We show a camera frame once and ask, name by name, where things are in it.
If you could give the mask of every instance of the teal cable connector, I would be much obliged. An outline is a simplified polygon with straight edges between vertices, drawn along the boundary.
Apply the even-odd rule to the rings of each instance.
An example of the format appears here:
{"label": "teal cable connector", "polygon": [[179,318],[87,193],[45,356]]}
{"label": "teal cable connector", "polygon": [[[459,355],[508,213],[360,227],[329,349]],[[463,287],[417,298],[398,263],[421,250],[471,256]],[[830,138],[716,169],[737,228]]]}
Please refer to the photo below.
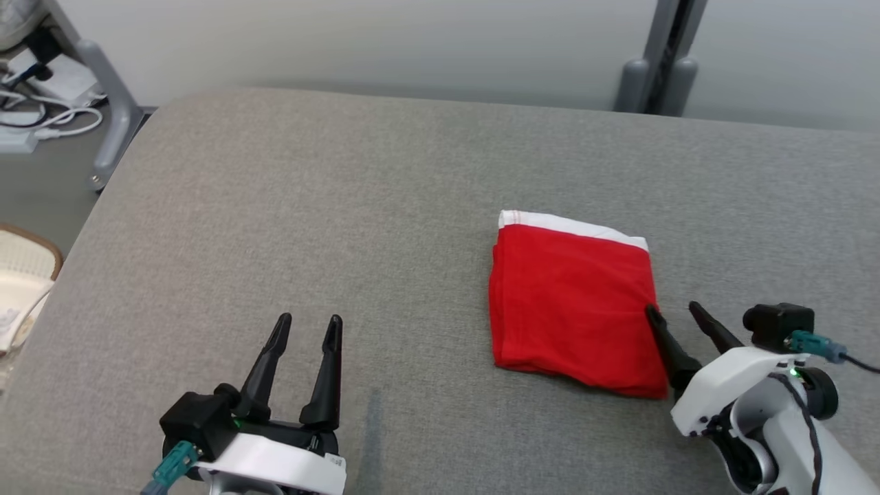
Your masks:
{"label": "teal cable connector", "polygon": [[794,352],[821,356],[838,365],[843,363],[843,356],[847,353],[845,345],[838,344],[828,337],[814,335],[803,330],[791,332],[791,336],[786,339],[785,344]]}
{"label": "teal cable connector", "polygon": [[141,490],[141,494],[164,495],[198,460],[199,451],[195,445],[187,441],[178,442],[153,471],[153,480]]}

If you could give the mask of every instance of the gray sofa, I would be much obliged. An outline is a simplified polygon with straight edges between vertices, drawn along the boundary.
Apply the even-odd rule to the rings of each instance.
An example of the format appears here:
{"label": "gray sofa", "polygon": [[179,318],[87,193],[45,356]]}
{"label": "gray sofa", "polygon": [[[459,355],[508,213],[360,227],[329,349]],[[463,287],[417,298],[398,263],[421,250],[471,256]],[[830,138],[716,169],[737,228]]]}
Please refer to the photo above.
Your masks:
{"label": "gray sofa", "polygon": [[[671,402],[494,367],[487,281],[502,208],[648,239],[659,303],[736,329],[759,302],[813,307],[880,361],[876,136],[647,115],[238,89],[150,118],[85,225],[0,398],[2,493],[137,493],[158,419],[240,385],[282,312],[271,405],[308,402],[346,323],[350,493],[732,493]],[[880,482],[880,379],[821,365],[827,422]],[[173,493],[203,493],[185,481]]]}

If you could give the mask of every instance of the electrical cable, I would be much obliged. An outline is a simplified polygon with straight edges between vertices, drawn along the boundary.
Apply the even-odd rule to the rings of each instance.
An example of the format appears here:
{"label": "electrical cable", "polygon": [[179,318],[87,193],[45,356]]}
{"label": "electrical cable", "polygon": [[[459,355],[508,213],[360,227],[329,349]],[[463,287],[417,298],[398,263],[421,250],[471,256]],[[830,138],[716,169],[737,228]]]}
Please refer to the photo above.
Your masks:
{"label": "electrical cable", "polygon": [[[45,70],[45,69],[46,69],[45,65],[37,62],[34,65],[25,69],[24,71],[20,72],[19,74],[11,74],[10,76],[3,78],[3,80],[0,81],[0,85],[3,85],[4,88],[8,89],[11,92],[15,92],[16,86],[20,85],[22,82],[26,81],[27,79],[32,78],[33,76],[40,73],[41,70]],[[9,97],[7,96],[6,98],[4,98],[3,102],[0,103],[0,108],[6,108],[8,103],[9,103]]]}
{"label": "electrical cable", "polygon": [[819,437],[816,433],[816,426],[813,424],[813,418],[810,416],[810,410],[807,408],[807,404],[803,401],[801,395],[795,390],[795,386],[789,381],[788,376],[780,373],[770,373],[767,376],[781,382],[791,396],[795,398],[797,407],[801,408],[803,421],[806,422],[807,429],[810,430],[810,444],[813,447],[813,471],[815,474],[813,475],[811,494],[819,495],[819,486],[822,484],[822,451],[819,449]]}
{"label": "electrical cable", "polygon": [[870,371],[872,373],[880,374],[880,368],[876,368],[871,365],[866,365],[865,363],[862,363],[860,360],[853,358],[849,354],[841,354],[840,357],[843,358],[843,360],[845,360],[845,361],[849,361],[850,363],[853,363],[854,365],[859,366],[861,369],[863,369],[865,371]]}
{"label": "electrical cable", "polygon": [[[17,92],[6,92],[0,91],[0,96],[5,96],[8,98],[16,99],[16,101],[12,104],[14,107],[18,103],[24,100],[33,100],[40,103],[40,111],[42,112],[42,117],[33,124],[20,125],[20,124],[11,124],[0,122],[0,125],[4,127],[12,127],[16,129],[25,129],[25,130],[36,130],[36,136],[38,139],[52,139],[56,137],[68,137],[68,136],[77,136],[79,134],[84,134],[92,129],[97,128],[101,122],[104,120],[104,115],[100,113],[99,110],[91,107],[72,107],[69,103],[66,103],[61,100],[56,100],[53,98],[47,98],[44,96],[30,96]],[[61,112],[54,117],[48,117],[48,112],[46,111],[46,105],[55,105],[57,107],[66,108],[65,111]],[[81,127],[79,129],[70,129],[70,130],[59,130],[59,129],[45,129],[50,125],[63,125],[70,123],[73,121],[74,117],[77,114],[92,114],[95,115],[95,122],[92,122],[89,125]]]}
{"label": "electrical cable", "polygon": [[[8,59],[5,59],[5,58],[4,58],[4,59],[0,59],[0,63],[3,65],[3,72],[4,72],[4,74],[7,74],[7,75],[8,75],[7,78],[11,78],[11,77],[13,77],[13,75],[10,75],[10,74],[9,74],[9,63],[10,63],[10,61],[9,61]],[[0,79],[0,89],[3,89],[3,90],[6,90],[6,91],[10,91],[10,92],[11,92],[11,91],[12,91],[12,88],[10,88],[10,87],[4,82],[7,78]],[[21,94],[18,94],[18,93],[16,93],[16,94],[17,94],[16,98],[20,98],[20,97],[24,96],[24,95],[21,95]],[[17,101],[16,103],[13,103],[13,104],[10,106],[10,105],[9,105],[9,98],[10,98],[10,97],[7,96],[7,97],[3,98],[3,101],[0,101],[0,110],[5,110],[5,109],[8,109],[8,108],[10,108],[10,107],[14,107],[16,104],[20,103],[20,101]]]}

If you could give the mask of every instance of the white power adapter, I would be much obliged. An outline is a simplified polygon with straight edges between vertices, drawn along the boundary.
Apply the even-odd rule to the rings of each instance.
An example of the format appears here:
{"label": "white power adapter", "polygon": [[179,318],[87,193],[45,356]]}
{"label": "white power adapter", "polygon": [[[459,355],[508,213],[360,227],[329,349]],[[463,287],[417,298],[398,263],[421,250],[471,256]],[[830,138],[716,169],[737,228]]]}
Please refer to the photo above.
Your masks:
{"label": "white power adapter", "polygon": [[[30,49],[25,48],[7,64],[13,75],[30,69],[37,59]],[[89,107],[103,93],[92,71],[76,60],[61,54],[46,64],[52,76],[46,80],[37,77],[27,79],[28,85],[41,95],[62,100],[71,107]]]}
{"label": "white power adapter", "polygon": [[[27,125],[36,122],[40,112],[2,112],[0,123]],[[0,154],[33,153],[40,139],[33,130],[0,126]]]}

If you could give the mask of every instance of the gray metal leg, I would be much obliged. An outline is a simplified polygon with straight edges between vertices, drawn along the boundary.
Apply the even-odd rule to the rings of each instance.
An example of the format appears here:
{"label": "gray metal leg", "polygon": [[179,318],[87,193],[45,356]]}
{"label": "gray metal leg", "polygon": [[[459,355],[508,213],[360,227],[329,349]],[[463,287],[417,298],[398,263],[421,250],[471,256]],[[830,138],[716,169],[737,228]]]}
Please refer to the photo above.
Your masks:
{"label": "gray metal leg", "polygon": [[83,62],[92,69],[110,101],[110,129],[107,130],[104,143],[98,150],[94,173],[89,178],[89,186],[97,191],[106,186],[116,164],[122,158],[122,153],[135,137],[144,113],[135,103],[135,99],[122,83],[122,79],[107,60],[98,43],[80,40],[77,42],[77,52],[83,57]]}
{"label": "gray metal leg", "polygon": [[680,117],[684,114],[687,96],[691,94],[693,80],[697,78],[699,67],[697,61],[689,56],[675,61],[666,81],[666,93],[657,112],[659,115]]}
{"label": "gray metal leg", "polygon": [[645,111],[677,8],[678,0],[657,0],[642,58],[630,60],[623,66],[620,88],[614,101],[615,112],[640,114]]}

